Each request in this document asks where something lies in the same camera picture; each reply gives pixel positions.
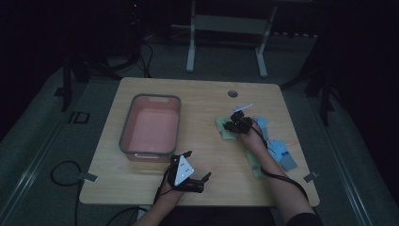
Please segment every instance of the sleeve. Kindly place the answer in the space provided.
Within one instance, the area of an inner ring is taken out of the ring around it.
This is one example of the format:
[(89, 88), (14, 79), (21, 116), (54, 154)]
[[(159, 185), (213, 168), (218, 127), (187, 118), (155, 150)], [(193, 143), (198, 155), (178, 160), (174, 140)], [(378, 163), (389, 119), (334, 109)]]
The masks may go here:
[(291, 218), (286, 224), (286, 226), (301, 226), (301, 225), (322, 226), (323, 222), (315, 214), (302, 213)]

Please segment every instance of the black device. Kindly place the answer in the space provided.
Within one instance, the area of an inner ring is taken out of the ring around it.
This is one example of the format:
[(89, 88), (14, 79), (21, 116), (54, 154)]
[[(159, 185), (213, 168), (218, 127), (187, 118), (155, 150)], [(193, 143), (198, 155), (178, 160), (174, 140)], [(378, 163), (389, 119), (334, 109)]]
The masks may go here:
[(243, 111), (239, 110), (230, 116), (231, 121), (223, 124), (223, 127), (236, 134), (247, 134), (252, 127), (252, 119), (245, 117)]
[[(202, 191), (204, 190), (205, 183), (209, 180), (209, 177), (211, 176), (211, 172), (208, 172), (208, 174), (202, 177), (201, 180), (191, 179), (189, 176), (187, 176), (191, 175), (191, 173), (194, 172), (194, 169), (192, 169), (191, 166), (188, 164), (188, 162), (185, 160), (187, 157), (191, 155), (191, 153), (192, 151), (188, 151), (187, 153), (173, 154), (171, 156), (170, 165), (164, 174), (164, 178), (162, 179), (161, 185), (158, 187), (158, 190), (156, 191), (153, 203), (156, 203), (159, 196), (169, 192), (167, 191), (163, 194), (160, 194), (162, 184), (165, 182), (166, 179), (168, 180), (168, 183), (172, 187), (171, 190), (202, 193)], [(176, 180), (176, 177), (178, 176), (181, 177), (182, 174), (186, 174), (186, 176), (180, 182), (178, 182), (179, 180)]]
[(183, 153), (180, 155), (175, 155), (173, 154), (172, 157), (170, 158), (170, 169), (169, 169), (169, 174), (168, 174), (168, 183), (172, 186), (173, 190), (179, 190), (179, 191), (189, 191), (189, 192), (197, 192), (197, 193), (202, 193), (204, 189), (204, 184), (209, 180), (209, 177), (211, 176), (211, 172), (208, 172), (204, 177), (202, 177), (201, 180), (195, 180), (191, 179), (190, 177), (186, 178), (184, 181), (180, 182), (177, 186), (175, 185), (176, 181), (176, 176), (179, 167), (182, 166), (180, 159), (181, 155), (186, 158), (191, 155), (191, 151), (187, 153)]

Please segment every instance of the black cable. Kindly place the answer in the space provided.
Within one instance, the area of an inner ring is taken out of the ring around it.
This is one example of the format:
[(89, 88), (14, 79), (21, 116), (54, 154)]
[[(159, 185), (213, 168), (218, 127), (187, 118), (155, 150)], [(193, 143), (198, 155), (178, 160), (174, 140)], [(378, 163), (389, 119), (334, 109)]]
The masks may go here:
[(119, 211), (116, 215), (114, 215), (114, 217), (112, 217), (110, 220), (108, 220), (108, 222), (106, 222), (105, 226), (109, 226), (109, 225), (112, 223), (112, 221), (114, 221), (114, 219), (116, 219), (116, 218), (119, 217), (121, 214), (126, 213), (126, 212), (128, 212), (128, 211), (130, 211), (130, 210), (135, 210), (135, 212), (138, 212), (138, 210), (147, 212), (146, 209), (144, 209), (144, 208), (142, 208), (142, 207), (139, 207), (139, 206), (129, 207), (129, 208), (126, 208), (126, 209), (124, 209), (124, 210)]
[(129, 68), (127, 68), (127, 69), (125, 69), (125, 70), (123, 70), (123, 71), (121, 71), (121, 72), (118, 72), (118, 75), (121, 76), (121, 74), (126, 73), (127, 71), (129, 71), (129, 70), (131, 70), (132, 68), (134, 68), (135, 65), (136, 65), (136, 64), (130, 66)]
[[(58, 180), (56, 180), (55, 172), (56, 172), (56, 170), (57, 170), (59, 167), (61, 167), (61, 166), (64, 165), (64, 164), (73, 164), (74, 166), (77, 167), (77, 169), (78, 169), (78, 171), (79, 171), (79, 174), (82, 172), (82, 170), (81, 170), (79, 164), (77, 164), (77, 163), (74, 162), (74, 161), (67, 160), (67, 161), (62, 161), (62, 162), (60, 162), (59, 164), (57, 164), (55, 167), (53, 167), (53, 169), (52, 169), (51, 172), (50, 172), (50, 178), (51, 178), (52, 182), (53, 182), (54, 184), (58, 185), (58, 186), (78, 186), (77, 194), (76, 194), (76, 200), (75, 200), (75, 209), (74, 209), (74, 225), (77, 226), (77, 225), (78, 225), (78, 224), (77, 224), (77, 212), (78, 212), (78, 206), (79, 206), (79, 195), (80, 195), (80, 191), (82, 190), (83, 181), (81, 181), (80, 179), (77, 179), (76, 182), (65, 184), (65, 183), (61, 183), (61, 182), (59, 182)], [(137, 212), (138, 212), (138, 210), (142, 210), (142, 211), (144, 211), (144, 212), (147, 212), (146, 209), (144, 209), (144, 208), (142, 208), (142, 207), (139, 207), (139, 206), (138, 206), (138, 207), (129, 207), (129, 208), (126, 208), (126, 209), (124, 209), (124, 210), (118, 212), (114, 217), (112, 217), (110, 220), (108, 220), (108, 222), (106, 223), (106, 226), (108, 226), (108, 225), (109, 225), (115, 218), (117, 218), (119, 215), (121, 215), (121, 214), (123, 214), (123, 213), (125, 213), (125, 212), (127, 212), (127, 211), (129, 211), (129, 210), (136, 210)], [(133, 217), (134, 213), (132, 213), (132, 215), (130, 216), (130, 218), (129, 218), (129, 223), (132, 221), (132, 217)]]
[(130, 56), (128, 57), (127, 61), (118, 65), (110, 66), (109, 69), (112, 70), (112, 72), (116, 72), (122, 69), (125, 69), (127, 67), (131, 68), (132, 66), (135, 66), (137, 62), (137, 59), (133, 58)]
[(77, 194), (76, 194), (76, 201), (75, 201), (75, 209), (74, 209), (74, 225), (77, 226), (77, 209), (78, 209), (78, 205), (79, 205), (79, 194), (80, 194), (80, 190), (82, 189), (83, 182), (81, 180), (79, 180), (79, 179), (78, 179), (77, 182), (70, 183), (70, 184), (63, 184), (63, 183), (58, 182), (56, 180), (55, 176), (54, 176), (54, 173), (60, 166), (62, 166), (64, 164), (74, 164), (77, 167), (77, 169), (79, 170), (79, 173), (81, 172), (81, 168), (80, 168), (79, 164), (77, 164), (76, 162), (63, 161), (63, 162), (60, 162), (58, 165), (56, 165), (51, 170), (50, 177), (51, 177), (51, 180), (58, 186), (76, 186), (76, 185), (78, 185)]
[[(263, 144), (264, 144), (264, 146), (265, 146), (266, 149), (267, 149), (267, 142), (266, 142), (266, 140), (263, 139), (262, 130), (261, 130), (259, 124), (258, 124), (255, 120), (252, 120), (252, 121), (254, 121), (254, 122), (258, 125), (258, 128), (259, 128), (259, 130), (260, 130), (261, 132), (259, 132), (257, 129), (255, 129), (252, 125), (250, 125), (251, 129), (253, 129), (253, 130), (256, 132), (256, 134), (262, 139)], [(307, 200), (309, 200), (308, 194), (306, 193), (306, 191), (305, 191), (305, 189), (302, 187), (302, 185), (300, 185), (298, 182), (294, 181), (293, 179), (291, 179), (291, 178), (289, 178), (289, 177), (286, 177), (286, 176), (281, 176), (281, 175), (277, 175), (277, 174), (273, 174), (273, 173), (267, 172), (267, 171), (265, 171), (265, 170), (262, 168), (262, 166), (261, 166), (261, 172), (262, 172), (264, 175), (268, 176), (268, 177), (275, 178), (275, 179), (279, 179), (279, 180), (281, 180), (281, 181), (288, 182), (288, 183), (290, 183), (290, 184), (296, 186), (296, 187), (302, 192), (302, 194), (305, 196), (305, 198), (306, 198)]]
[(150, 45), (147, 44), (146, 42), (143, 42), (143, 45), (147, 46), (150, 49), (150, 57), (149, 57), (149, 60), (148, 60), (147, 64), (146, 64), (146, 62), (144, 60), (144, 57), (141, 54), (139, 55), (139, 59), (141, 61), (141, 64), (143, 65), (144, 77), (152, 78), (152, 76), (150, 75), (150, 64), (151, 64), (151, 61), (152, 61), (153, 50), (152, 50), (152, 47), (150, 47)]
[(155, 197), (153, 198), (153, 203), (156, 203), (156, 201), (158, 200), (158, 198), (159, 198), (160, 196), (165, 195), (165, 194), (167, 194), (169, 191), (172, 190), (172, 189), (171, 189), (171, 190), (169, 190), (169, 191), (167, 191), (167, 192), (165, 192), (165, 193), (160, 194), (160, 193), (161, 193), (161, 189), (162, 189), (162, 185), (164, 184), (165, 180), (167, 179), (167, 175), (168, 175), (168, 173), (169, 173), (169, 171), (170, 171), (170, 168), (171, 168), (171, 165), (169, 165), (168, 168), (167, 168), (167, 170), (165, 170), (164, 177), (162, 178), (161, 185), (160, 185), (160, 186), (158, 187), (158, 189), (156, 190)]
[(96, 62), (83, 54), (79, 54), (79, 56), (84, 60), (86, 65), (89, 66), (90, 68), (97, 70), (98, 72), (101, 72), (114, 80), (122, 79), (121, 76), (115, 74), (107, 65), (104, 65), (103, 63), (100, 62)]
[(133, 211), (132, 214), (130, 215), (129, 221), (127, 221), (127, 226), (132, 226), (132, 218), (133, 218), (133, 216), (134, 216), (135, 214), (137, 214), (137, 216), (138, 216), (138, 209), (136, 209), (135, 211)]

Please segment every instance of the translucent container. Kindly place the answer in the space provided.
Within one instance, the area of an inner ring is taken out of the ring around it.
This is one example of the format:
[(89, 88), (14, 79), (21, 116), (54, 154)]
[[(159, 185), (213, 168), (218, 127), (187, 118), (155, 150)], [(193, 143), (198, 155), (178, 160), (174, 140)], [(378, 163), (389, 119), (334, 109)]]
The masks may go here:
[(120, 137), (131, 161), (168, 162), (176, 150), (182, 102), (172, 95), (134, 97)]

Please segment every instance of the white object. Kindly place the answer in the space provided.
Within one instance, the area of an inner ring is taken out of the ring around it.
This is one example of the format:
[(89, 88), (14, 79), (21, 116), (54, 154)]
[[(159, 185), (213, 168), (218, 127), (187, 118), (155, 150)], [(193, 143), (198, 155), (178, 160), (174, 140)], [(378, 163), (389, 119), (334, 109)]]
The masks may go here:
[(237, 112), (237, 111), (240, 111), (240, 110), (244, 110), (244, 109), (246, 109), (246, 108), (249, 108), (250, 106), (252, 106), (252, 103), (249, 103), (249, 104), (246, 104), (246, 105), (238, 105), (238, 106), (236, 106), (235, 108), (233, 108), (232, 110), (230, 110), (229, 112), (230, 112), (230, 113), (235, 113), (235, 112)]
[(181, 182), (187, 179), (194, 173), (194, 169), (187, 162), (184, 156), (180, 156), (179, 167), (177, 168), (175, 185), (178, 186)]

